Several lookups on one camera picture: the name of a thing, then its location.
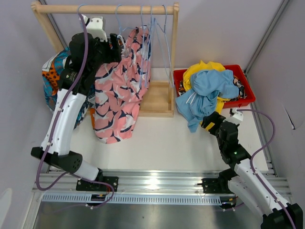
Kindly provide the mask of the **yellow shorts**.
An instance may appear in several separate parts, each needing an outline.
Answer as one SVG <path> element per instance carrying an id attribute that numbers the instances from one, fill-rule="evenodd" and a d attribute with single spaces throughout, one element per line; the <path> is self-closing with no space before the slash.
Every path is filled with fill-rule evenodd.
<path id="1" fill-rule="evenodd" d="M 183 74 L 183 92 L 176 98 L 177 110 L 187 120 L 190 132 L 197 130 L 205 116 L 221 112 L 228 101 L 231 75 L 219 63 L 200 62 Z"/>

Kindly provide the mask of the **white wire hanger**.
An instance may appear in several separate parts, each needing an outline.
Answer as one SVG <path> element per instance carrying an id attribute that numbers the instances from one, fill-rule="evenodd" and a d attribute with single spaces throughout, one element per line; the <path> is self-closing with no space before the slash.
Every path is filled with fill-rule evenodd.
<path id="1" fill-rule="evenodd" d="M 121 52 L 121 57 L 125 58 L 129 54 L 129 48 L 126 45 L 125 39 L 119 34 L 117 35 L 117 41 Z"/>

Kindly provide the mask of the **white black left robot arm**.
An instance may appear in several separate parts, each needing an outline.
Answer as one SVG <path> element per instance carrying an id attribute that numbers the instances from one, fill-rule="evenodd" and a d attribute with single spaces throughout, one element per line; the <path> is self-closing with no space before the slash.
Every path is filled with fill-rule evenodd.
<path id="1" fill-rule="evenodd" d="M 32 148 L 30 154 L 41 162 L 86 180 L 87 186 L 97 191 L 103 186 L 102 170 L 84 161 L 81 154 L 71 151 L 70 143 L 78 114 L 99 67 L 104 63 L 119 62 L 121 47 L 114 33 L 110 34 L 109 41 L 101 41 L 82 32 L 73 35 L 69 52 L 60 73 L 50 127 L 41 145 Z"/>

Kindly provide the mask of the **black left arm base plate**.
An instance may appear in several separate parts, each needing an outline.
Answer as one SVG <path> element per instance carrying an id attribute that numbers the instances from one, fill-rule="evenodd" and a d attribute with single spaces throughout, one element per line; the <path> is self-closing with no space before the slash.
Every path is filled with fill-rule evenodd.
<path id="1" fill-rule="evenodd" d="M 102 182 L 111 185 L 113 187 L 114 191 L 116 192 L 117 188 L 118 188 L 118 184 L 119 184 L 119 177 L 105 176 L 105 177 L 103 177 Z M 91 192 L 94 192 L 94 191 L 111 192 L 112 189 L 106 185 L 92 183 L 92 182 L 88 182 L 88 181 L 81 179 L 76 184 L 76 190 L 77 191 L 91 191 Z"/>

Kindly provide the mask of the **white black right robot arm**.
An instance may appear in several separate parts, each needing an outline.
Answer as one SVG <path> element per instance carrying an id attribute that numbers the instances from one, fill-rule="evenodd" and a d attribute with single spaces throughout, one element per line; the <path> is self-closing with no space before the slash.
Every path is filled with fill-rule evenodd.
<path id="1" fill-rule="evenodd" d="M 263 176 L 254 164 L 254 157 L 239 143 L 238 127 L 243 121 L 245 109 L 231 109 L 230 116 L 218 112 L 203 118 L 202 128 L 214 135 L 223 161 L 229 169 L 219 173 L 217 188 L 234 193 L 261 220 L 262 229 L 302 229 L 303 210 L 290 204 Z"/>

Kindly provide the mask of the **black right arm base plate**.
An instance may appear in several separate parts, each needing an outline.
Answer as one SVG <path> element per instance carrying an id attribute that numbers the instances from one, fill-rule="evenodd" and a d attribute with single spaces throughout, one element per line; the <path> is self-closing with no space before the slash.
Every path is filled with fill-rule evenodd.
<path id="1" fill-rule="evenodd" d="M 203 188 L 205 194 L 232 194 L 227 181 L 222 178 L 203 178 L 197 185 Z"/>

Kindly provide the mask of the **pink white patterned shorts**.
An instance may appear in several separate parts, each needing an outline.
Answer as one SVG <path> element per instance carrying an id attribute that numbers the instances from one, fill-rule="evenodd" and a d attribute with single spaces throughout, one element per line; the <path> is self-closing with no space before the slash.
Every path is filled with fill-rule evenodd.
<path id="1" fill-rule="evenodd" d="M 122 60 L 102 64 L 95 75 L 94 131 L 105 143 L 118 143 L 132 137 L 140 105 L 151 78 L 151 58 L 147 88 L 140 88 L 142 28 L 130 32 L 129 54 Z"/>

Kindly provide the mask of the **light blue shorts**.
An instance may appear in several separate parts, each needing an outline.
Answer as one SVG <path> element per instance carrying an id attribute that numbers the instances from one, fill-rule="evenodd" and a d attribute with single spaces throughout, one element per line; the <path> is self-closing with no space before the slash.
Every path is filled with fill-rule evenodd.
<path id="1" fill-rule="evenodd" d="M 175 99 L 178 112 L 187 120 L 191 133 L 196 132 L 205 116 L 216 110 L 217 98 L 234 99 L 239 89 L 231 70 L 201 70 L 190 77 L 191 88 Z"/>

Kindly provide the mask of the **orange black camo shorts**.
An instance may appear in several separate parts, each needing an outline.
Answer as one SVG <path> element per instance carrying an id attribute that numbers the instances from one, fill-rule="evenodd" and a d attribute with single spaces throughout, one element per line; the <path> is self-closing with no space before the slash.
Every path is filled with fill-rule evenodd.
<path id="1" fill-rule="evenodd" d="M 234 75 L 234 80 L 233 80 L 233 83 L 236 87 L 238 87 L 239 89 L 239 95 L 237 98 L 234 98 L 234 99 L 230 99 L 230 101 L 237 101 L 239 99 L 245 99 L 247 97 L 247 94 L 245 92 L 245 87 L 244 85 L 241 83 L 241 81 L 238 79 L 237 76 Z M 182 95 L 186 92 L 184 86 L 183 86 L 183 82 L 180 81 L 179 82 L 179 87 L 178 87 L 178 95 Z"/>

